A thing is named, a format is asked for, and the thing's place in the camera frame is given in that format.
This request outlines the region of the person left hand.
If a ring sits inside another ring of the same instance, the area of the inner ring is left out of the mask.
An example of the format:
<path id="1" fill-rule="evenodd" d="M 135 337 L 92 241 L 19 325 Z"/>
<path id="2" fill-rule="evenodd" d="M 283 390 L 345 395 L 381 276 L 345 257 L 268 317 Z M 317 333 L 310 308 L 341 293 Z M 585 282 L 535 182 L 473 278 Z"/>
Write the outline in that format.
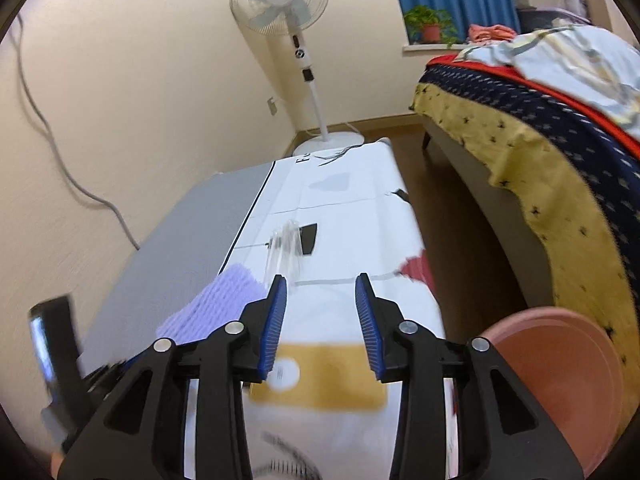
<path id="1" fill-rule="evenodd" d="M 58 472 L 64 462 L 65 456 L 60 452 L 53 452 L 50 457 L 50 474 L 53 479 L 58 478 Z"/>

